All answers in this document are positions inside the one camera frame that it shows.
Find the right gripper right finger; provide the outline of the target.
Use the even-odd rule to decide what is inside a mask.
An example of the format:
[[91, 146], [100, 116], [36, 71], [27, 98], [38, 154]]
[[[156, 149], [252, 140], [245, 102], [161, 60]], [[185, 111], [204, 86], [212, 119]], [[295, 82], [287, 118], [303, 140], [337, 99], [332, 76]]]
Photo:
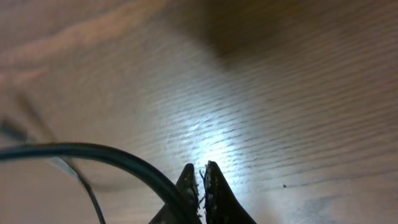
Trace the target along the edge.
[[207, 224], [256, 224], [234, 196], [216, 162], [208, 161], [203, 184]]

